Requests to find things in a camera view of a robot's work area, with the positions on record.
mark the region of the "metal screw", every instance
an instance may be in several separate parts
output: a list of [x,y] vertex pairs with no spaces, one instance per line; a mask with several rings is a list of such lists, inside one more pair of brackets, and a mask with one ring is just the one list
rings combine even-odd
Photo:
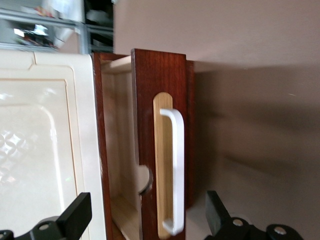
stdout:
[[274,228],[274,231],[277,233],[277,234],[280,234],[280,235],[286,235],[287,232],[286,230],[284,230],[282,227],[280,226],[277,226]]
[[240,219],[233,220],[233,224],[237,227],[242,227],[244,225],[244,223]]
[[43,224],[39,227],[39,230],[43,231],[43,230],[46,230],[47,228],[49,228],[49,224]]

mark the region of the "drawer handle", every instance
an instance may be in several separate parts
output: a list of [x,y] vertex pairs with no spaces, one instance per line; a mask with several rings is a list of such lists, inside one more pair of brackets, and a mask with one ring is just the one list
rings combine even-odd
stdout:
[[172,124],[172,167],[173,167],[173,219],[162,222],[172,236],[182,232],[185,225],[185,127],[181,113],[176,109],[160,109]]

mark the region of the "cabinet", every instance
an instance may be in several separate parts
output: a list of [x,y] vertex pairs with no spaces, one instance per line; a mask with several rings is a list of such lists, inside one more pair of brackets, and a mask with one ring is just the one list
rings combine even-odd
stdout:
[[[193,200],[193,62],[183,54],[133,49],[131,56],[94,53],[93,65],[108,240],[112,221],[130,240],[185,239],[183,212]],[[159,109],[178,110],[184,121],[178,187],[175,127]],[[184,199],[173,200],[176,190],[184,190]],[[163,222],[173,218],[182,219],[183,229],[169,234]]]

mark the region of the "beige wall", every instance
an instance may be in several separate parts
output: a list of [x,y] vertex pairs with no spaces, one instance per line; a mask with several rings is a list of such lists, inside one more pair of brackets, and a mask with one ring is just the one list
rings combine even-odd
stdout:
[[119,0],[114,43],[198,61],[188,239],[209,233],[204,190],[263,230],[320,239],[318,0]]

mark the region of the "black clamp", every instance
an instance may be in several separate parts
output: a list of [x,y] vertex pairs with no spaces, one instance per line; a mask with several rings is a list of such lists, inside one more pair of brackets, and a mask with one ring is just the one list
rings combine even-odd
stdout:
[[42,221],[18,237],[0,230],[0,240],[79,240],[92,218],[91,196],[82,192],[56,221]]
[[231,217],[215,191],[207,191],[205,215],[212,235],[205,240],[303,240],[293,228],[272,224],[266,231],[240,217]]

